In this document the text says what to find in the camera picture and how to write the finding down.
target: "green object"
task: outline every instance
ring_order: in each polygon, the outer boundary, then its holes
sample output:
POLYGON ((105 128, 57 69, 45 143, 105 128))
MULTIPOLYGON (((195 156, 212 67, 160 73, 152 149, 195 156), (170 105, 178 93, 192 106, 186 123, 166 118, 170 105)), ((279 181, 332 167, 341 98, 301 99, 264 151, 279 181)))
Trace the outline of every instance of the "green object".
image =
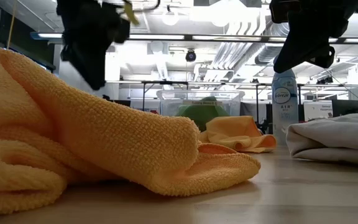
MULTIPOLYGON (((217 102, 215 96, 203 98, 200 101, 217 102)), ((206 130, 206 123, 220 116, 230 116, 222 106, 211 105, 181 105, 177 116, 190 118, 200 131, 206 130)))

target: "clear plastic container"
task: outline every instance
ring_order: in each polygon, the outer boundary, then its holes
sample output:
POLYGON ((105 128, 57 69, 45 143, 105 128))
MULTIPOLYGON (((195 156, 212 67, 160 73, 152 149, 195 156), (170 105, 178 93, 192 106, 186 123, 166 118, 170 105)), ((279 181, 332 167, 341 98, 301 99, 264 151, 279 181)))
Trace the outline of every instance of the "clear plastic container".
POLYGON ((157 96, 161 99, 161 115, 176 116, 181 106, 211 105, 221 106, 230 116, 240 116, 243 91, 203 91, 203 90, 160 90, 157 96), (216 101, 205 101, 203 98, 214 96, 216 101))

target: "wooden table surface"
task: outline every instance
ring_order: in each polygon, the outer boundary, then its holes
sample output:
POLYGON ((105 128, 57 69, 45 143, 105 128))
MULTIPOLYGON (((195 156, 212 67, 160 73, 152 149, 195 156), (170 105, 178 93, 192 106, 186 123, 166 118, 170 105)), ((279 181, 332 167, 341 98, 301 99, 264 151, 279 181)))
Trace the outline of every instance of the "wooden table surface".
POLYGON ((171 198, 127 182, 73 187, 0 223, 358 224, 358 167, 295 161, 286 149, 253 156, 259 175, 228 190, 171 198))

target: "yellow microfiber towel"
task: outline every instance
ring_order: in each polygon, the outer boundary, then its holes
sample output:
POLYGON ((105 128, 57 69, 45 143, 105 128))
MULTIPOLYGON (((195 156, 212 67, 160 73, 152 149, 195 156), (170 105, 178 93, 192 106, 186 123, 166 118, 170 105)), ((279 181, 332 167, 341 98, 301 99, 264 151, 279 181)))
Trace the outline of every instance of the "yellow microfiber towel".
POLYGON ((108 102, 0 49, 0 214, 54 203, 68 184, 124 178, 189 196, 258 173, 257 160, 199 133, 188 118, 108 102))
POLYGON ((206 131, 201 133, 200 140, 237 152, 270 152, 277 145, 272 135, 261 135, 251 116, 214 118, 206 124, 206 131))

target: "febreze bottle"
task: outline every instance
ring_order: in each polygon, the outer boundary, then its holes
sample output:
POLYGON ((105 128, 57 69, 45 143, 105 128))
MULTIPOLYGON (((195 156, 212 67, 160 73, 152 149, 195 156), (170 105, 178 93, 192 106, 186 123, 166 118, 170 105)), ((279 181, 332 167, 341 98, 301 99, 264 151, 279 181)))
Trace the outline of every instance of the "febreze bottle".
POLYGON ((273 90, 273 135, 279 146, 286 146, 289 125, 299 122, 296 77, 292 69, 275 73, 273 90))

